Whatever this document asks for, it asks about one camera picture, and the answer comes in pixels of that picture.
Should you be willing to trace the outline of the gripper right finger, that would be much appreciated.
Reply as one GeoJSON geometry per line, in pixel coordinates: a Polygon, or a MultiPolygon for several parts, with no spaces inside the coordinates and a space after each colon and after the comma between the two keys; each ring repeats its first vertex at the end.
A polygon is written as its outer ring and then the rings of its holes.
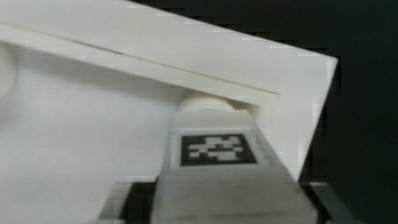
{"type": "Polygon", "coordinates": [[[327,182],[302,182],[300,187],[318,211],[316,224],[364,224],[355,218],[327,182]]]}

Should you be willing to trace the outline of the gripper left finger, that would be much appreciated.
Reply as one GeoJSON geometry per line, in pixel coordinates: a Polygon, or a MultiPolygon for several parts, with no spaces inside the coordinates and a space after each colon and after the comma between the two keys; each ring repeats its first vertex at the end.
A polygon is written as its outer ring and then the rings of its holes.
{"type": "Polygon", "coordinates": [[[114,185],[96,224],[149,224],[155,189],[155,182],[114,185]]]}

